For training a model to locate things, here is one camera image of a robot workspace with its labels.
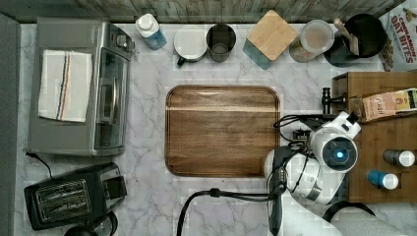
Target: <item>black toaster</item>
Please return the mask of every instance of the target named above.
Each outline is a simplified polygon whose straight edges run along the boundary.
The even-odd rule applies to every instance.
[[[125,196],[125,180],[113,162],[78,169],[25,188],[33,230],[98,218],[112,211]]]

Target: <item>white towel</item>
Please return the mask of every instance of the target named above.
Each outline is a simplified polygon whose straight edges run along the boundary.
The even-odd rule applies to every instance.
[[[91,73],[90,54],[44,50],[38,116],[85,122]]]

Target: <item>mug handle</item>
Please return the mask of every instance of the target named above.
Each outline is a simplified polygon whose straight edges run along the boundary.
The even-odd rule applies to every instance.
[[[177,66],[181,67],[184,64],[184,62],[185,62],[185,58],[180,56],[180,59],[177,62]]]

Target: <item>marble countertop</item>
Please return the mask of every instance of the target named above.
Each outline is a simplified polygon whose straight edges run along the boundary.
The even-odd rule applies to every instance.
[[[253,25],[231,25],[237,41],[224,63],[211,61],[207,54],[197,63],[176,67],[178,55],[173,37],[181,25],[162,25],[168,43],[152,51],[134,25],[118,25],[136,42],[129,82],[126,151],[114,157],[88,158],[46,156],[52,173],[114,161],[125,175],[128,196],[115,212],[119,219],[116,235],[174,235],[185,201],[199,190],[262,193],[263,178],[188,178],[171,174],[164,162],[165,97],[178,85],[268,86],[279,94],[282,115],[321,113],[322,88],[331,79],[348,71],[381,71],[377,57],[362,59],[358,65],[336,68],[323,55],[305,64],[296,63],[283,52],[267,70],[262,70],[243,51],[245,36]],[[201,25],[206,30],[210,25]],[[47,169],[25,156],[27,146],[31,72],[35,25],[22,25],[21,80],[19,91],[19,130],[16,176],[15,235],[63,235],[68,227],[32,231],[23,189],[48,177]],[[417,206],[410,204],[370,205],[377,216],[394,226],[417,234]],[[309,206],[320,213],[321,206]],[[200,197],[188,209],[183,235],[267,235],[266,204],[230,199]]]

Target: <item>wooden shelf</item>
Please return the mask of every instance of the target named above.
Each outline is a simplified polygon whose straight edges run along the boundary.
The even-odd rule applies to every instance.
[[[417,88],[417,73],[361,72],[346,73],[333,78],[332,93],[347,97],[384,92],[404,88]],[[333,113],[346,107],[335,106]],[[417,161],[411,167],[400,167],[386,163],[383,152],[386,148],[408,149],[417,154],[417,115],[392,118],[361,124],[361,133],[355,138],[359,158],[349,172],[348,201],[352,203],[417,203]],[[371,169],[395,174],[399,179],[397,189],[378,189],[368,182]]]

